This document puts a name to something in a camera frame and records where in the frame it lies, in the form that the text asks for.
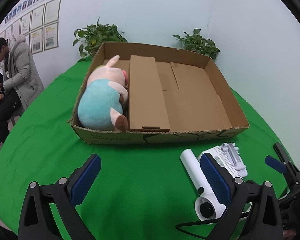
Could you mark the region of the white hair dryer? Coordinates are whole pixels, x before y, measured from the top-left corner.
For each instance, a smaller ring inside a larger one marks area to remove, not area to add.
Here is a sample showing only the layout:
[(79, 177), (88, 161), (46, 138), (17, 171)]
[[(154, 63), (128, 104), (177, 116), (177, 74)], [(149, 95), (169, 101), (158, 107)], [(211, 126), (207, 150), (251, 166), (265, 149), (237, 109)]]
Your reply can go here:
[(225, 211), (225, 205), (217, 200), (196, 156), (190, 149), (186, 149), (182, 151), (180, 160), (199, 195), (194, 202), (198, 218), (201, 221), (220, 218)]

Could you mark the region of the white and green medicine box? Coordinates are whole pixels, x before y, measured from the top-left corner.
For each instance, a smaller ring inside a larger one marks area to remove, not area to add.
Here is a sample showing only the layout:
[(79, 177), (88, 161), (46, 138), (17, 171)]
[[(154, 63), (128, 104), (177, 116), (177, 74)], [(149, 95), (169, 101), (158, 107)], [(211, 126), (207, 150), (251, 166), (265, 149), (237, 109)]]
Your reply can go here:
[(198, 161), (200, 161), (203, 154), (209, 153), (213, 156), (215, 161), (219, 164), (219, 166), (224, 167), (227, 169), (227, 171), (232, 175), (233, 178), (241, 177), (240, 173), (236, 170), (235, 166), (231, 162), (231, 160), (227, 157), (225, 152), (223, 152), (222, 148), (220, 146), (215, 146), (213, 148), (210, 148), (208, 150), (203, 151), (198, 156)]

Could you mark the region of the green tablecloth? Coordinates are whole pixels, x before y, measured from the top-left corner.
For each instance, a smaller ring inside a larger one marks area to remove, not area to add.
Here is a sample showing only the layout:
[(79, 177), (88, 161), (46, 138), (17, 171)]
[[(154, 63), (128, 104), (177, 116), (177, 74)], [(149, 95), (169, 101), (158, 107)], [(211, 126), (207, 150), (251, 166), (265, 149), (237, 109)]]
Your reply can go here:
[(77, 211), (96, 239), (188, 239), (175, 226), (197, 220), (197, 192), (179, 157), (222, 141), (87, 144), (69, 120), (89, 66), (81, 61), (59, 75), (11, 129), (0, 150), (0, 219), (17, 232), (29, 184), (68, 177), (95, 153), (101, 171)]

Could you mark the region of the pink and teal plush pig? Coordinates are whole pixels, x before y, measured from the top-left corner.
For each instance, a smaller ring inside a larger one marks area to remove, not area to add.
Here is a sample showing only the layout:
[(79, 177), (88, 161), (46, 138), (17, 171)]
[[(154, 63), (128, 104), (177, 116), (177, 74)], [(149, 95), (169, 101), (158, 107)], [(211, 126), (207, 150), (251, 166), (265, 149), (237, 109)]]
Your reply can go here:
[(128, 75), (115, 67), (118, 62), (119, 56), (115, 55), (88, 77), (77, 108), (83, 127), (95, 131), (128, 130), (128, 119), (123, 114), (129, 99)]

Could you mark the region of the large cardboard box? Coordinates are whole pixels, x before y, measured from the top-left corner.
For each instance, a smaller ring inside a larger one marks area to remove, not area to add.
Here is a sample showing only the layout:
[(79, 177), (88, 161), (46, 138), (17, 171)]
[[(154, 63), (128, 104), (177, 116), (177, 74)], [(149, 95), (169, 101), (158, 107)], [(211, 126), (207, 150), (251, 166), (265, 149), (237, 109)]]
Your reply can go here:
[(128, 76), (126, 132), (85, 128), (76, 108), (71, 127), (88, 144), (157, 144), (228, 139), (249, 122), (214, 61), (188, 50), (106, 42), (87, 75), (112, 57)]

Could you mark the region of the right potted plant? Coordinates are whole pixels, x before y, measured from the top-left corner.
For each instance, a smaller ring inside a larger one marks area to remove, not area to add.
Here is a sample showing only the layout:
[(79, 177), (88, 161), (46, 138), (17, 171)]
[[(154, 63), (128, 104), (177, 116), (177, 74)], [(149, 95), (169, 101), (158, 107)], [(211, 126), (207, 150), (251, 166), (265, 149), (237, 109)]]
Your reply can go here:
[(179, 44), (181, 44), (182, 49), (208, 56), (215, 61), (220, 49), (216, 47), (213, 40), (204, 38), (200, 32), (201, 30), (196, 28), (193, 29), (192, 34), (183, 31), (185, 37), (181, 37), (180, 35), (173, 35), (173, 37), (177, 39)]

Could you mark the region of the potted plant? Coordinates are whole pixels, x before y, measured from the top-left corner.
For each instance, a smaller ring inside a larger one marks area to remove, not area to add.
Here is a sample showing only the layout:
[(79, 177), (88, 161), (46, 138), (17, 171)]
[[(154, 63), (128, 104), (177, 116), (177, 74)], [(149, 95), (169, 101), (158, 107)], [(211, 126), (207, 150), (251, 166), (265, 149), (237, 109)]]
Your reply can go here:
[(173, 35), (173, 37), (177, 39), (179, 44), (181, 44), (182, 49), (208, 56), (215, 61), (220, 49), (216, 47), (213, 40), (204, 38), (200, 32), (201, 30), (196, 28), (193, 29), (192, 34), (183, 31), (185, 37), (181, 37), (180, 35)]
[(119, 31), (115, 24), (101, 24), (99, 18), (96, 24), (87, 25), (74, 31), (72, 46), (79, 44), (78, 51), (82, 59), (94, 57), (98, 49), (105, 42), (127, 43), (124, 32)]

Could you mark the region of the man in grey coat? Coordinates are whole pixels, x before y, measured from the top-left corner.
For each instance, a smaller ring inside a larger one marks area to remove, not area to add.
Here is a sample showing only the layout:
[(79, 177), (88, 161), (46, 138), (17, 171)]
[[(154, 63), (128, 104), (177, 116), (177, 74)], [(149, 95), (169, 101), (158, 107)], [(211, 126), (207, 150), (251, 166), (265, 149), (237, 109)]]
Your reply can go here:
[(44, 90), (24, 35), (0, 38), (0, 62), (5, 77), (0, 83), (0, 143), (9, 135), (8, 120), (18, 109), (26, 110)]

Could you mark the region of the left potted plant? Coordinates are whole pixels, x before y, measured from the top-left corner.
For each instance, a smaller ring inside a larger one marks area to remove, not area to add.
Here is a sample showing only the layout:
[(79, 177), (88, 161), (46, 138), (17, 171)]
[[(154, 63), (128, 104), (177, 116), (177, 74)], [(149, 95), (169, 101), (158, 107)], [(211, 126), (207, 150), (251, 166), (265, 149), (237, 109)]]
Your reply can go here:
[(127, 43), (124, 32), (119, 31), (115, 24), (101, 24), (99, 18), (96, 24), (87, 25), (74, 31), (72, 46), (79, 44), (78, 51), (82, 59), (94, 57), (98, 49), (105, 42)]

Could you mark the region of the framed certificates on wall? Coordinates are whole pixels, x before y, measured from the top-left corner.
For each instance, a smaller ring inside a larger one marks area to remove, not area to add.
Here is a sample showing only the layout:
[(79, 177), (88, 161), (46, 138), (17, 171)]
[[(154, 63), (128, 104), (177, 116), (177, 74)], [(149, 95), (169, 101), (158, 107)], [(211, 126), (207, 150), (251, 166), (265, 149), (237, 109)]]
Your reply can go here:
[(61, 0), (24, 0), (0, 25), (0, 37), (23, 35), (33, 54), (58, 48)]

